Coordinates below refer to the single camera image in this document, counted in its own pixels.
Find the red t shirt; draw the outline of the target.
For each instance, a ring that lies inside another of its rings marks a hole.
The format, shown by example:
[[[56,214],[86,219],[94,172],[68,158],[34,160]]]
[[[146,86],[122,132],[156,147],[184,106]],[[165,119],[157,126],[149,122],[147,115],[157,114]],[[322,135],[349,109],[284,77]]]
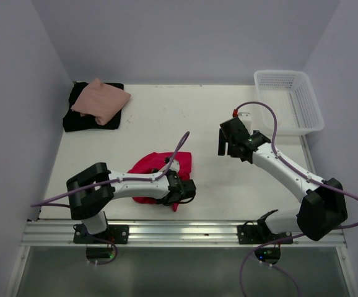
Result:
[[[173,152],[157,153],[153,152],[140,159],[128,173],[151,174],[163,171],[163,167],[168,164],[169,158]],[[191,152],[178,152],[175,160],[179,164],[177,176],[182,181],[190,180],[192,171],[192,154]],[[133,197],[133,200],[140,204],[162,204],[162,199],[152,197]]]

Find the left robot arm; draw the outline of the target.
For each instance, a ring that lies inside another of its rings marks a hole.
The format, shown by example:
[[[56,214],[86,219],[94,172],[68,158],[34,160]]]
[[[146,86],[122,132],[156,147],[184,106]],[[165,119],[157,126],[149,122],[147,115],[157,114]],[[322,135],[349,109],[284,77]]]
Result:
[[[106,163],[96,163],[66,181],[71,218],[85,226],[96,243],[110,234],[104,207],[114,199],[148,197],[158,204],[173,204],[195,198],[193,180],[181,179],[171,169],[149,174],[110,171]]]

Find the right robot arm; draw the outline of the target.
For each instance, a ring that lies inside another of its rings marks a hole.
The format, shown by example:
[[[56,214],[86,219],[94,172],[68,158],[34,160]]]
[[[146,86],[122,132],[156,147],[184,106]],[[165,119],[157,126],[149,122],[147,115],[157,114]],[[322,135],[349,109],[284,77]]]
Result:
[[[284,164],[271,140],[259,131],[250,134],[239,118],[220,124],[218,154],[247,161],[268,172],[298,200],[291,210],[274,209],[256,223],[246,222],[242,233],[257,242],[270,243],[291,232],[318,241],[344,223],[347,207],[343,186],[334,178],[324,180],[293,162]]]

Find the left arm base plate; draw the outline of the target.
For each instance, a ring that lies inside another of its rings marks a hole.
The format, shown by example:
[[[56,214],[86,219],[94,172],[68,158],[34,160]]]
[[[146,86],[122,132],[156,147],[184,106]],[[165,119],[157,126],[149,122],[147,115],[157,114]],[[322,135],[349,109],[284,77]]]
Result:
[[[76,224],[73,243],[75,244],[127,244],[129,237],[128,225],[107,225],[107,229],[96,235],[88,234],[84,224]]]

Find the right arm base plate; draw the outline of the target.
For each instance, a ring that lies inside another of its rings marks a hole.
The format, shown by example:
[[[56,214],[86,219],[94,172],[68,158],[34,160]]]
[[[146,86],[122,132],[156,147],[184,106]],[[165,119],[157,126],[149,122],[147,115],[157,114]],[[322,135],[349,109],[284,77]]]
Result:
[[[252,221],[237,226],[239,244],[264,244],[278,239],[281,240],[281,244],[292,244],[292,239],[284,239],[291,235],[291,233],[289,235],[286,235],[286,233],[274,234],[270,232],[267,226]]]

